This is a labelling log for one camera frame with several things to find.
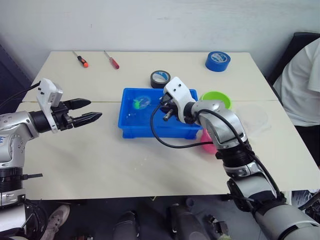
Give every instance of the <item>wire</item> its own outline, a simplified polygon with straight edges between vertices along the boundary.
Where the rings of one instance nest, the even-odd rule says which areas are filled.
[[[316,194],[314,194],[305,204],[298,207],[301,211],[307,209],[312,204],[314,204],[316,201],[320,200],[320,191],[318,191]]]
[[[9,98],[7,98],[6,100],[4,100],[4,101],[0,104],[0,109],[1,109],[4,105],[6,105],[8,102],[10,102],[12,99],[14,99],[15,97],[19,96],[20,94],[26,93],[26,92],[28,92],[28,91],[30,91],[30,90],[38,87],[39,85],[40,85],[40,81],[39,81],[38,83],[36,83],[36,84],[34,84],[34,85],[32,85],[32,86],[30,86],[30,87],[22,90],[22,91],[19,91],[19,92],[13,94],[12,96],[10,96]]]
[[[182,145],[182,146],[176,146],[176,145],[171,145],[169,143],[166,143],[165,141],[161,140],[160,137],[157,135],[155,127],[154,127],[154,117],[158,109],[161,107],[161,104],[159,104],[152,112],[151,117],[150,117],[150,127],[151,131],[153,133],[153,136],[163,145],[173,148],[173,149],[186,149],[186,148],[192,148],[200,145],[205,145],[205,144],[214,144],[212,141],[205,141],[205,142],[197,142],[189,145]]]
[[[32,201],[30,201],[29,199],[25,200],[25,204],[31,206],[32,211],[34,213],[34,216],[35,216],[37,223],[38,223],[38,229],[37,229],[37,233],[36,233],[36,236],[34,237],[34,239],[40,240],[41,237],[44,235],[44,233],[47,229],[47,226],[48,226],[47,212],[43,207],[41,207],[39,205],[39,203],[35,204]]]
[[[236,195],[232,195],[230,193],[227,193],[228,196],[230,196],[231,198],[233,199],[239,199],[239,200],[245,200],[245,201],[248,201],[248,202],[252,202],[252,203],[256,203],[257,201],[252,199],[252,198],[248,198],[248,197],[240,197],[240,196],[236,196]]]
[[[185,148],[191,148],[191,147],[195,147],[195,146],[200,146],[200,145],[205,145],[205,144],[213,144],[213,142],[210,142],[210,141],[206,141],[206,142],[198,142],[198,143],[193,143],[193,144],[190,144],[190,145],[183,145],[183,146],[175,146],[175,145],[171,145],[171,144],[168,144],[166,142],[164,142],[163,140],[161,140],[159,138],[159,136],[157,135],[156,131],[155,131],[155,128],[154,128],[154,124],[153,124],[153,119],[154,119],[154,116],[157,112],[157,110],[161,107],[161,103],[154,109],[154,111],[152,112],[151,114],[151,118],[150,118],[150,126],[151,126],[151,131],[154,135],[154,137],[160,142],[162,143],[163,145],[167,146],[167,147],[170,147],[170,148],[174,148],[174,149],[185,149]],[[194,117],[194,122],[195,121],[199,121],[199,115],[200,113],[208,113],[208,114],[211,114],[215,117],[217,117],[218,119],[220,119],[224,124],[227,125],[227,127],[232,131],[232,133],[234,134],[235,138],[238,140],[239,144],[241,144],[244,149],[246,149],[246,151],[248,152],[249,156],[257,162],[257,164],[262,168],[262,170],[264,171],[265,175],[268,177],[271,185],[273,186],[275,192],[276,192],[276,196],[277,198],[280,198],[281,197],[281,193],[280,193],[280,190],[278,188],[278,185],[276,184],[275,180],[273,179],[273,177],[271,176],[271,174],[268,172],[267,168],[263,165],[263,163],[260,161],[259,158],[257,158],[257,156],[255,155],[255,152],[252,151],[251,149],[248,148],[248,146],[242,141],[240,135],[237,133],[236,129],[231,125],[230,122],[228,122],[223,116],[221,116],[220,114],[214,112],[214,111],[211,111],[209,109],[201,109],[199,110],[195,117]]]
[[[239,144],[241,144],[249,153],[250,157],[253,158],[253,160],[255,160],[258,165],[262,168],[262,170],[264,171],[265,175],[268,177],[268,179],[270,180],[270,183],[272,184],[275,192],[276,192],[276,196],[280,197],[281,193],[280,190],[278,188],[278,185],[276,184],[275,180],[273,179],[273,177],[271,176],[271,174],[268,172],[267,168],[263,165],[263,163],[260,161],[259,158],[257,158],[257,156],[255,155],[255,152],[252,151],[251,149],[249,149],[245,143],[242,141],[241,137],[239,136],[239,134],[237,133],[237,131],[235,130],[235,128],[231,125],[230,122],[228,122],[223,116],[221,116],[220,114],[208,110],[208,109],[201,109],[199,110],[196,115],[195,115],[195,119],[199,120],[199,115],[200,113],[208,113],[208,114],[212,114],[215,117],[217,117],[218,119],[220,119],[222,122],[224,122],[228,128],[232,131],[232,133],[234,134],[234,136],[236,137],[236,139],[238,140]]]

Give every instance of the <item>blue plastic tray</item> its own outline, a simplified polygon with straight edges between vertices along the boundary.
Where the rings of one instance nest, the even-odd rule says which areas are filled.
[[[150,117],[163,96],[163,89],[153,88],[125,88],[122,94],[122,102],[118,120],[118,127],[123,130],[125,139],[154,137],[150,128]],[[195,100],[198,100],[197,92],[190,89]],[[154,129],[162,138],[195,139],[197,132],[202,129],[196,124],[184,124],[172,116],[164,121],[164,113],[159,109],[153,119]]]

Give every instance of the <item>table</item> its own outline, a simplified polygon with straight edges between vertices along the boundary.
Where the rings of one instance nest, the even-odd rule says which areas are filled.
[[[124,88],[150,88],[150,74],[165,70],[201,95],[210,90],[227,94],[232,101],[277,100],[248,52],[230,52],[224,72],[205,67],[207,52],[110,52],[119,63],[113,69],[103,51],[77,51],[88,63],[83,68],[71,51],[50,53],[33,83],[47,78],[58,83],[63,100],[85,98],[92,102],[120,102]],[[35,102],[30,91],[23,102]]]
[[[261,131],[245,128],[253,150],[281,191],[320,188],[320,171],[278,101],[232,104],[244,123],[257,117],[255,112],[267,115]],[[256,110],[241,115],[250,106]],[[22,110],[37,111],[39,107],[23,102],[18,108]],[[202,147],[172,149],[154,138],[123,139],[117,127],[119,110],[118,102],[93,102],[70,115],[102,112],[96,122],[57,134],[46,132],[28,142],[23,171],[43,173],[43,177],[24,181],[27,197],[54,200],[228,192],[229,178],[221,160]],[[177,145],[190,143],[164,139]]]

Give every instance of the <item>pink bowl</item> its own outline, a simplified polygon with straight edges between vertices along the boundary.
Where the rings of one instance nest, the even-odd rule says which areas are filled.
[[[203,142],[212,142],[212,139],[206,129],[202,130],[202,136],[200,141]],[[216,154],[218,152],[217,148],[213,144],[205,144],[202,145],[203,149],[206,150],[210,154]]]

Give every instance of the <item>person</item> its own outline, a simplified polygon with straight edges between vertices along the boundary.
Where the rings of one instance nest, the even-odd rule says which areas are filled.
[[[273,87],[284,110],[320,166],[320,38],[300,50]]]

